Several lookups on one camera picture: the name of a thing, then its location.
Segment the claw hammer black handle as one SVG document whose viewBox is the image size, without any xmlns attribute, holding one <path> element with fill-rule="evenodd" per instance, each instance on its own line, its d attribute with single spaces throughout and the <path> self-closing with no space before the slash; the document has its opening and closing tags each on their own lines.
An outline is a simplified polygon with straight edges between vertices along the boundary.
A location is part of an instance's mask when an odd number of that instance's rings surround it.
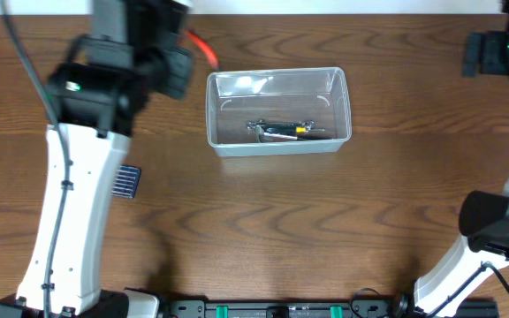
<svg viewBox="0 0 509 318">
<path fill-rule="evenodd" d="M 262 128 L 255 128 L 257 132 L 257 138 L 260 142 L 275 142 L 275 141 L 314 141 L 314 140 L 326 140 L 326 137 L 321 137 L 319 135 L 313 134 L 312 132 L 306 135 L 282 135 L 282 134 L 273 134 L 273 133 L 265 133 Z"/>
</svg>

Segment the yellow black screwdriver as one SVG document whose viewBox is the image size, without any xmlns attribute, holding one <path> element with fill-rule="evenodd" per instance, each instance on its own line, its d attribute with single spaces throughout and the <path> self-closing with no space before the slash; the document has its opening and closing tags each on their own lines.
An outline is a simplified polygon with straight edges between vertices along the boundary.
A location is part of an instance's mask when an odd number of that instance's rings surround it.
<svg viewBox="0 0 509 318">
<path fill-rule="evenodd" d="M 265 127 L 263 129 L 265 133 L 282 134 L 282 135 L 306 135 L 309 133 L 322 133 L 322 128 L 307 128 L 304 126 L 295 127 Z"/>
</svg>

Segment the silver offset wrench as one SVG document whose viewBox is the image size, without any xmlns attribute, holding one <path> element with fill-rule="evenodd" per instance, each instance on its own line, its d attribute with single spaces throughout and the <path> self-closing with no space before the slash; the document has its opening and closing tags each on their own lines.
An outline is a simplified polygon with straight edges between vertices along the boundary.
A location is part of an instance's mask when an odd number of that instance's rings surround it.
<svg viewBox="0 0 509 318">
<path fill-rule="evenodd" d="M 258 121 L 247 121 L 247 129 L 255 129 L 257 127 L 264 129 L 265 127 L 295 127 L 295 126 L 304 126 L 307 128 L 315 128 L 315 122 L 314 121 L 273 122 L 273 121 L 266 121 L 264 119 L 260 119 Z"/>
</svg>

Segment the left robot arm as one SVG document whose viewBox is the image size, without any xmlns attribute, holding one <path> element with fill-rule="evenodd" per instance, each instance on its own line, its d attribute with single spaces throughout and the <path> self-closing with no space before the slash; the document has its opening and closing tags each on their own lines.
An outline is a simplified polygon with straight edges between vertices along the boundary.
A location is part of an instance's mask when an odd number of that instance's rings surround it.
<svg viewBox="0 0 509 318">
<path fill-rule="evenodd" d="M 6 3 L 2 19 L 49 125 L 48 174 L 34 251 L 0 317 L 164 317 L 151 292 L 100 285 L 105 227 L 133 123 L 153 93 L 180 99 L 193 70 L 179 45 L 188 1 L 95 1 L 89 34 L 42 81 Z"/>
</svg>

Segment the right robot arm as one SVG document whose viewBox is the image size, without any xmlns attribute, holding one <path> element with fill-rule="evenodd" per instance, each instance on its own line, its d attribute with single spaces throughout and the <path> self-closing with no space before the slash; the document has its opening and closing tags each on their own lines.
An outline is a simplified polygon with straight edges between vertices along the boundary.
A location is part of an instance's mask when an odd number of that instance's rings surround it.
<svg viewBox="0 0 509 318">
<path fill-rule="evenodd" d="M 509 0 L 501 10 L 508 21 L 503 31 L 472 33 L 467 38 L 462 74 L 502 75 L 509 78 Z M 390 317 L 497 317 L 491 301 L 468 296 L 488 277 L 495 276 L 509 294 L 501 269 L 509 266 L 509 178 L 501 194 L 473 191 L 463 201 L 460 234 L 438 264 L 419 277 L 409 292 L 400 294 Z"/>
</svg>

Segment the red handled pliers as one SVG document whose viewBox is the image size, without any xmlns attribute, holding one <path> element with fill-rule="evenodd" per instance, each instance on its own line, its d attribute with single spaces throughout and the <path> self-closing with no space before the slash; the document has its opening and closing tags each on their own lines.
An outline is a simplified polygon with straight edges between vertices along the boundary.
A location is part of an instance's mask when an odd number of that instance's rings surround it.
<svg viewBox="0 0 509 318">
<path fill-rule="evenodd" d="M 216 72 L 220 70 L 220 62 L 217 53 L 214 49 L 196 32 L 192 30 L 186 30 L 186 35 L 190 41 L 199 49 L 205 56 L 209 66 Z"/>
</svg>

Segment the blue screwdriver bit case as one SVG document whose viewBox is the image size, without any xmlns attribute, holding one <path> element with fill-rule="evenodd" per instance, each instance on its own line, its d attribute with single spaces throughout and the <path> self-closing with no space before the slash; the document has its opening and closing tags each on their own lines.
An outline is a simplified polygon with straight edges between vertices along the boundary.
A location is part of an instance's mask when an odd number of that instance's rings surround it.
<svg viewBox="0 0 509 318">
<path fill-rule="evenodd" d="M 113 182 L 112 195 L 119 198 L 134 199 L 141 179 L 141 169 L 121 165 Z"/>
</svg>

